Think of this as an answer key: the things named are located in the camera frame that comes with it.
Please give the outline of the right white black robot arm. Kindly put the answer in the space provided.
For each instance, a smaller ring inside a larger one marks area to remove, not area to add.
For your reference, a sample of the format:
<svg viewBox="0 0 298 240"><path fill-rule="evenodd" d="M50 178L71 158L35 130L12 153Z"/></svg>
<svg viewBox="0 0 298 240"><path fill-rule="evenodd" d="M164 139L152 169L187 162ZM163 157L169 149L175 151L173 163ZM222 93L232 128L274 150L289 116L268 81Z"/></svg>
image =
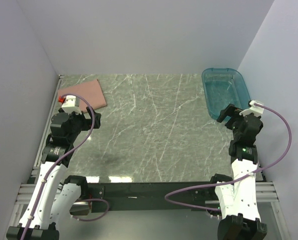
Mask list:
<svg viewBox="0 0 298 240"><path fill-rule="evenodd" d="M217 122L226 117L226 128L233 133L229 146L233 177L216 174L208 187L211 198L219 200L222 219L217 238L221 240L262 240L268 227L261 221L256 197L256 175L258 152L256 136L263 128L261 115L264 109L255 100L249 108L242 110L229 104L221 110Z"/></svg>

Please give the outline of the pink printed t shirt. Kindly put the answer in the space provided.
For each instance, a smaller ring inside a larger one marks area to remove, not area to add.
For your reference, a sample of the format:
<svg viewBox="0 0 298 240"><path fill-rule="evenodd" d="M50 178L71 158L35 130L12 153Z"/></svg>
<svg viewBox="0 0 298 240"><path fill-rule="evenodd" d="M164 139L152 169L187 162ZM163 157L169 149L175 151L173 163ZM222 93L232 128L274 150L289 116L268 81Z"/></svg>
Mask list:
<svg viewBox="0 0 298 240"><path fill-rule="evenodd" d="M67 93L83 97L94 110L107 106L98 79L59 89L58 97Z"/></svg>

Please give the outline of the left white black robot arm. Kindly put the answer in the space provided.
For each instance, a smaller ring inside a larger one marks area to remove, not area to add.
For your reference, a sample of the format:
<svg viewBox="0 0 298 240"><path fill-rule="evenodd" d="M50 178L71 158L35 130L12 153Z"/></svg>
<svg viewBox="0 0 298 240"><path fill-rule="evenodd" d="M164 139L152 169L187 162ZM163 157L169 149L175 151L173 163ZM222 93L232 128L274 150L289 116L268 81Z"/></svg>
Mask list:
<svg viewBox="0 0 298 240"><path fill-rule="evenodd" d="M10 226L6 237L10 240L57 240L75 201L89 197L86 178L69 176L58 187L76 150L74 142L82 131L100 128L101 114L88 110L84 114L63 111L51 118L50 131L42 151L39 176L26 211L17 226Z"/></svg>

